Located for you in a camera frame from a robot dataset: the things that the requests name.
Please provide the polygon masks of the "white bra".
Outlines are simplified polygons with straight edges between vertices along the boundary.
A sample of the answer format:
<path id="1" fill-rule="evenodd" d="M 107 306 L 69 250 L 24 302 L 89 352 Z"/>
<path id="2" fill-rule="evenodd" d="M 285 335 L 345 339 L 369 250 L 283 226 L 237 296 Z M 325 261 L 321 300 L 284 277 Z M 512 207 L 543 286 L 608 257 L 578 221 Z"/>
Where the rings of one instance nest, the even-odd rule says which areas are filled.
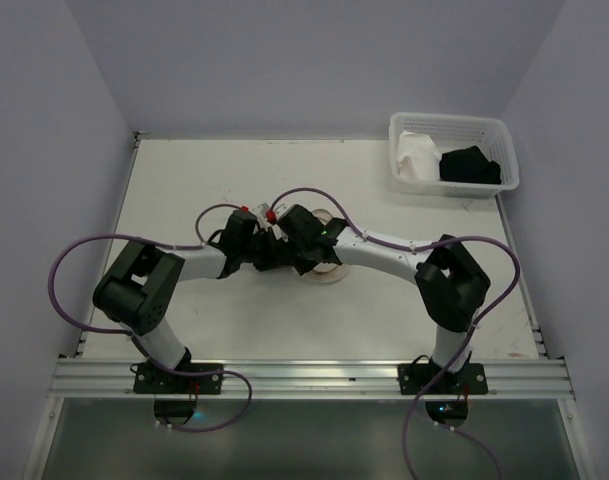
<path id="1" fill-rule="evenodd" d="M 442 154 L 427 134 L 404 131 L 398 137 L 396 165 L 404 179 L 436 182 Z"/>

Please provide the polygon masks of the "black bra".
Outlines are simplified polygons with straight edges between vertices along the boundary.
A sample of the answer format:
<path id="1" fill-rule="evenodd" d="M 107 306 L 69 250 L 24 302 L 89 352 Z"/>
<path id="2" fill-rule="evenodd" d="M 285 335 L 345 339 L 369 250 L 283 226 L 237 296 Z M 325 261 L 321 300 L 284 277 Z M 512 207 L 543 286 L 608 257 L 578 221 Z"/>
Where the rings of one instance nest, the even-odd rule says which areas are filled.
<path id="1" fill-rule="evenodd" d="M 446 152 L 439 163 L 440 179 L 447 182 L 490 184 L 501 183 L 501 167 L 490 161 L 477 146 Z"/>

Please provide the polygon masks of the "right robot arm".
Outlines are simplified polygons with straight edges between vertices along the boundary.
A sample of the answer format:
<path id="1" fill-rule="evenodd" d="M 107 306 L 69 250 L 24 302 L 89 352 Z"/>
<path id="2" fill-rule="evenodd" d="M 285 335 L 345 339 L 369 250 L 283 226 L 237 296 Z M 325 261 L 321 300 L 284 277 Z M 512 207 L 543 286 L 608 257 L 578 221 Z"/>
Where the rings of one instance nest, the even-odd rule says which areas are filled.
<path id="1" fill-rule="evenodd" d="M 342 218 L 324 223 L 299 204 L 279 206 L 276 225 L 294 249 L 300 273 L 319 264 L 349 265 L 415 285 L 428 316 L 436 323 L 431 362 L 453 374 L 464 368 L 470 355 L 465 338 L 491 285 L 464 246 L 454 243 L 426 252 L 395 250 L 389 242 L 377 244 L 360 238 Z"/>

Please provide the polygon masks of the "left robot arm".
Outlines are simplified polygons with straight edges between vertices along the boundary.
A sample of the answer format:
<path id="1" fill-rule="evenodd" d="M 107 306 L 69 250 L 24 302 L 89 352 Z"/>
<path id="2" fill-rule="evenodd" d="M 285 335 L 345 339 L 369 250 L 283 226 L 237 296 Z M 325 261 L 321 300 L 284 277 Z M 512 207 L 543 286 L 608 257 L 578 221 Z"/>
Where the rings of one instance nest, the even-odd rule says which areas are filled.
<path id="1" fill-rule="evenodd" d="M 196 279 L 225 279 L 242 265 L 258 271 L 292 265 L 288 242 L 238 209 L 216 240 L 183 253 L 130 240 L 95 288 L 93 305 L 126 328 L 138 349 L 163 371 L 188 370 L 191 353 L 166 318 L 177 285 Z"/>

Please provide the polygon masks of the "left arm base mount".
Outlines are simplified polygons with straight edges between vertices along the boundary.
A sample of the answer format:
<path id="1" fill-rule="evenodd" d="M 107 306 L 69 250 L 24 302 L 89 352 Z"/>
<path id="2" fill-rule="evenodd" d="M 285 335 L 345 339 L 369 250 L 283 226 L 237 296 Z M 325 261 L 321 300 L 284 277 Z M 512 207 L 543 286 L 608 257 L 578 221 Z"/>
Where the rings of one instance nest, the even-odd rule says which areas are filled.
<path id="1" fill-rule="evenodd" d="M 154 418 L 163 424 L 186 425 L 197 413 L 200 394 L 219 395 L 222 377 L 220 374 L 206 376 L 178 376 L 160 370 L 150 362 L 132 364 L 135 375 L 133 392 L 153 395 Z"/>

